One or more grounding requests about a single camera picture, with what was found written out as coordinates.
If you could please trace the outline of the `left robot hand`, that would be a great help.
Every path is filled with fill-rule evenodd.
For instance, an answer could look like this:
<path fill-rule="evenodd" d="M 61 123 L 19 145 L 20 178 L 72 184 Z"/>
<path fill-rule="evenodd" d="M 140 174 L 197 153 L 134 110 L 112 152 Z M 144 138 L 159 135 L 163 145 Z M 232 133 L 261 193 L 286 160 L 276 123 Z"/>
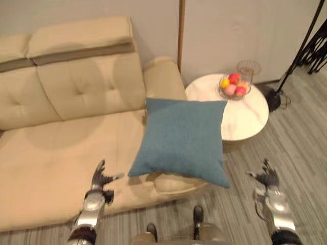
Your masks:
<path fill-rule="evenodd" d="M 121 179 L 124 173 L 118 173 L 116 175 L 107 176 L 103 174 L 105 170 L 105 159 L 101 160 L 97 165 L 96 170 L 91 180 L 91 190 L 102 190 L 103 187 L 115 180 Z"/>

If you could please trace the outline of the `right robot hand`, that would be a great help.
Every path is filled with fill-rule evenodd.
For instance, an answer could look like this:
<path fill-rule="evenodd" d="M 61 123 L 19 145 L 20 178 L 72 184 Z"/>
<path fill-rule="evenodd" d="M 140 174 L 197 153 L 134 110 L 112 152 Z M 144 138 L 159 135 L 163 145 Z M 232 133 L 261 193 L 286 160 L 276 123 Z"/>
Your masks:
<path fill-rule="evenodd" d="M 247 171 L 246 174 L 263 184 L 266 189 L 279 188 L 279 177 L 276 170 L 270 165 L 267 158 L 263 161 L 263 173 L 257 174 L 252 171 Z"/>

